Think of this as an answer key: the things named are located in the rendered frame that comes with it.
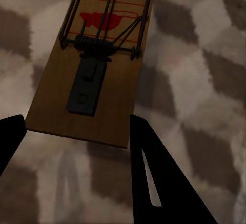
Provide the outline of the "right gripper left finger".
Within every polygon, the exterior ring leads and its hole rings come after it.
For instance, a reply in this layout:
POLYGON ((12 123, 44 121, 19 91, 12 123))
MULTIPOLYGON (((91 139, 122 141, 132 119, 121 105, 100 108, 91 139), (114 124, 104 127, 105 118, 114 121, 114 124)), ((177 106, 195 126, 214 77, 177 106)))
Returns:
POLYGON ((27 133, 24 122, 21 114, 0 120, 0 176, 27 133))

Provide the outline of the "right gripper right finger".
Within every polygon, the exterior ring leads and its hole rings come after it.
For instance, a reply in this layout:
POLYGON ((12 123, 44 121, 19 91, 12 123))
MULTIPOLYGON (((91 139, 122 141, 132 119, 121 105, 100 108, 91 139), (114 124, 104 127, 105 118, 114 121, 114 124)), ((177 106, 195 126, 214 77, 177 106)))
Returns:
POLYGON ((134 224, 218 224, 150 124, 130 115, 134 224), (162 207, 151 204, 145 153, 162 207))

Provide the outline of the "mousetrap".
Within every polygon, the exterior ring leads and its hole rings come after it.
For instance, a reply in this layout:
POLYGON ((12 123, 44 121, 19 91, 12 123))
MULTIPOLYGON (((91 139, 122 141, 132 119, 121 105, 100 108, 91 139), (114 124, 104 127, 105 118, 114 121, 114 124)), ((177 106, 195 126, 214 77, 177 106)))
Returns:
POLYGON ((128 149, 154 0, 72 0, 23 127, 128 149))

